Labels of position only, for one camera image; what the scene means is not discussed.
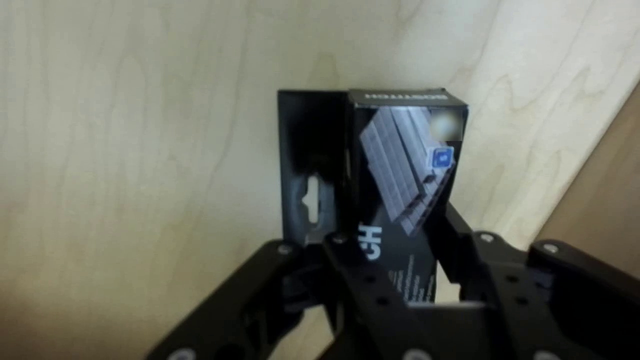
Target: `wood grain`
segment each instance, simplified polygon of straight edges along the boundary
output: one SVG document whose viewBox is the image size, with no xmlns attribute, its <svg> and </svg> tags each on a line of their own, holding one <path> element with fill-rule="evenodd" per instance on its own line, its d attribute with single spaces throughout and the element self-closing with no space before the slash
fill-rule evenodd
<svg viewBox="0 0 640 360">
<path fill-rule="evenodd" d="M 561 239 L 640 279 L 640 87 L 613 122 L 541 239 Z"/>
<path fill-rule="evenodd" d="M 0 0 L 0 355 L 141 358 L 281 237 L 283 87 L 451 88 L 472 110 L 454 205 L 529 244 L 639 81 L 639 19 L 637 0 Z"/>
</svg>

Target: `light wood panel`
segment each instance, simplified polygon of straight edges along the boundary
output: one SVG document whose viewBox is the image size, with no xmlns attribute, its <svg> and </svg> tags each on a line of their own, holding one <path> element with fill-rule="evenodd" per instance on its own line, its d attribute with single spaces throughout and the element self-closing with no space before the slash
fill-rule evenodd
<svg viewBox="0 0 640 360">
<path fill-rule="evenodd" d="M 637 0 L 0 0 L 0 355 L 141 358 L 278 237 L 283 87 L 451 88 L 472 110 L 454 205 L 526 244 L 639 81 L 639 17 Z"/>
<path fill-rule="evenodd" d="M 547 223 L 561 239 L 640 281 L 640 88 Z"/>
</svg>

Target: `white label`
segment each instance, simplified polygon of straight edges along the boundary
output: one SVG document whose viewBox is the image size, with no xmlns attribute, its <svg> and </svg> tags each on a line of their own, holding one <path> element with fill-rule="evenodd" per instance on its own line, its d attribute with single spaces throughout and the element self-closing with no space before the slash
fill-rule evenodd
<svg viewBox="0 0 640 360">
<path fill-rule="evenodd" d="M 382 229 L 381 226 L 359 226 L 359 242 L 371 263 L 382 257 Z"/>
</svg>

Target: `wooden surface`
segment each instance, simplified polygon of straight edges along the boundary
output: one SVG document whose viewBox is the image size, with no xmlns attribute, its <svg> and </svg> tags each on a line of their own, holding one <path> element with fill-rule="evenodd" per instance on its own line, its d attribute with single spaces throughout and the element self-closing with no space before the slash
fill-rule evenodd
<svg viewBox="0 0 640 360">
<path fill-rule="evenodd" d="M 640 87 L 542 229 L 640 281 Z"/>
<path fill-rule="evenodd" d="M 283 87 L 451 88 L 472 110 L 454 205 L 525 246 L 637 85 L 639 19 L 637 0 L 0 0 L 2 358 L 141 358 L 278 237 Z"/>
</svg>

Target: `screw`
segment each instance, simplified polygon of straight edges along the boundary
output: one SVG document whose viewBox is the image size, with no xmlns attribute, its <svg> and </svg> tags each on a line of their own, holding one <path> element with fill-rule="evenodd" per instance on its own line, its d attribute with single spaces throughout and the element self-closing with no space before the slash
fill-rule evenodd
<svg viewBox="0 0 640 360">
<path fill-rule="evenodd" d="M 492 235 L 488 235 L 488 232 L 482 232 L 480 239 L 482 239 L 484 242 L 495 242 L 495 240 L 496 240 L 496 239 L 495 239 Z"/>
<path fill-rule="evenodd" d="M 284 257 L 288 257 L 288 254 L 293 254 L 293 246 L 281 244 L 281 246 L 278 246 L 278 252 L 284 254 Z"/>
<path fill-rule="evenodd" d="M 178 349 L 166 360 L 197 360 L 197 353 L 192 349 Z"/>
<path fill-rule="evenodd" d="M 548 353 L 548 350 L 539 350 L 534 355 L 534 360 L 561 360 L 561 356 L 556 356 L 554 353 Z"/>
<path fill-rule="evenodd" d="M 338 235 L 338 237 L 335 237 L 335 242 L 336 242 L 336 244 L 344 244 L 346 239 L 344 239 L 342 235 Z"/>
<path fill-rule="evenodd" d="M 553 252 L 553 254 L 559 254 L 559 251 L 561 251 L 556 244 L 545 244 L 542 249 Z"/>
<path fill-rule="evenodd" d="M 411 349 L 405 353 L 403 360 L 432 360 L 423 349 Z"/>
</svg>

